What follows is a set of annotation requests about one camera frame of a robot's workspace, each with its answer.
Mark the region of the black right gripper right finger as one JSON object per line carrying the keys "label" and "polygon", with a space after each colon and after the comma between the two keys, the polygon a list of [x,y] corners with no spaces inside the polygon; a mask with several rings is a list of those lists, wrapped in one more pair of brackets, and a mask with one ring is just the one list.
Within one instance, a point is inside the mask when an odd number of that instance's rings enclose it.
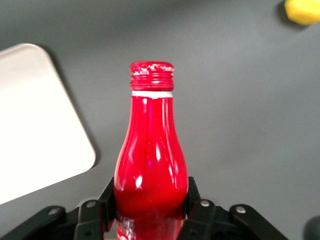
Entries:
{"label": "black right gripper right finger", "polygon": [[188,178],[187,219],[178,240],[286,240],[287,237],[253,207],[236,204],[223,209],[201,198],[195,179]]}

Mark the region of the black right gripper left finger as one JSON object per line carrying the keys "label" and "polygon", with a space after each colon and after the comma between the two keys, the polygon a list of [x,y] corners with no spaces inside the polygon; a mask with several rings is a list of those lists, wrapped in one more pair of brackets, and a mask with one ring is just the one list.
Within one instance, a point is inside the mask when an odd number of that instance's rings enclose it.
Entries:
{"label": "black right gripper left finger", "polygon": [[89,199],[66,212],[51,205],[1,237],[2,240],[103,240],[116,218],[114,178],[98,199]]}

